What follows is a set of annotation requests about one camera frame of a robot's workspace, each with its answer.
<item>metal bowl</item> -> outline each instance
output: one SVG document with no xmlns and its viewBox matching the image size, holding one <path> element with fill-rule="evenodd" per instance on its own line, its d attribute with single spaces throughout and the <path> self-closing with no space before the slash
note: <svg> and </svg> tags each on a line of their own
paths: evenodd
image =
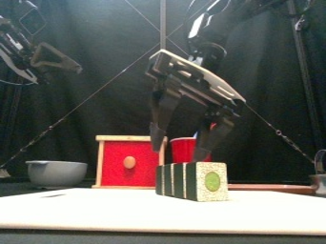
<svg viewBox="0 0 326 244">
<path fill-rule="evenodd" d="M 68 188 L 78 184 L 86 164 L 66 161 L 26 161 L 30 182 L 41 188 Z"/>
</svg>

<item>black curtain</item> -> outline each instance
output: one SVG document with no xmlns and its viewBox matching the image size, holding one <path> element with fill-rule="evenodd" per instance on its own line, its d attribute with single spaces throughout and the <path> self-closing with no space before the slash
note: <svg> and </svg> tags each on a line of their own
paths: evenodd
<svg viewBox="0 0 326 244">
<path fill-rule="evenodd" d="M 165 1 L 165 48 L 187 57 L 180 27 L 189 0 Z M 211 1 L 197 1 L 204 10 Z M 311 26 L 303 41 L 312 78 L 314 104 L 324 130 L 324 2 L 307 13 Z M 82 66 L 82 72 L 53 72 L 49 84 L 13 87 L 1 84 L 1 160 L 30 139 L 45 137 L 12 161 L 12 175 L 26 174 L 25 160 L 81 161 L 94 178 L 98 134 L 149 134 L 151 80 L 144 75 L 149 56 L 160 49 L 159 0 L 34 1 L 46 26 L 33 42 L 44 41 Z M 319 149 L 307 104 L 291 20 L 268 10 L 231 32 L 228 55 L 217 75 L 232 85 L 272 127 L 281 131 L 312 158 Z M 1 73 L 6 79 L 13 78 Z M 10 126 L 5 124 L 13 91 L 20 90 Z M 184 98 L 167 131 L 169 139 L 192 136 L 196 120 L 193 101 Z M 165 151 L 171 163 L 171 148 Z M 228 164 L 229 181 L 308 182 L 312 163 L 244 108 L 224 143 L 212 152 L 213 161 Z"/>
</svg>

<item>green circle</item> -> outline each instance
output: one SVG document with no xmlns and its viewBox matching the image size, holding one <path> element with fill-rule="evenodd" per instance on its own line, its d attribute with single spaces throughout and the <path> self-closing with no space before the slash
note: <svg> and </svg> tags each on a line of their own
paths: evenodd
<svg viewBox="0 0 326 244">
<path fill-rule="evenodd" d="M 211 192 L 216 192 L 220 186 L 220 178 L 216 172 L 209 172 L 204 177 L 204 186 Z"/>
</svg>

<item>red plastic cup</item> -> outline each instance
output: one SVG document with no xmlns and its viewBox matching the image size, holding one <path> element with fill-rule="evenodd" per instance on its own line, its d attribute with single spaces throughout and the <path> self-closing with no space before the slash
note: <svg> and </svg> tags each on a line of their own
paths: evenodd
<svg viewBox="0 0 326 244">
<path fill-rule="evenodd" d="M 195 137 L 180 137 L 169 141 L 172 149 L 173 163 L 189 163 L 192 160 L 193 150 L 196 146 Z M 211 162 L 211 155 L 203 162 Z"/>
</svg>

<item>table surface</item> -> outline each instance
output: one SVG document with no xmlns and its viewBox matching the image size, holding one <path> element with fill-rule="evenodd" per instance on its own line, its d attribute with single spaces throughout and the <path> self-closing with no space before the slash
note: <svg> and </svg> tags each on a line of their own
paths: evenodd
<svg viewBox="0 0 326 244">
<path fill-rule="evenodd" d="M 80 188 L 1 197 L 0 228 L 324 235 L 315 216 L 324 205 L 326 198 L 264 191 L 229 191 L 228 201 L 196 202 L 153 190 Z"/>
</svg>

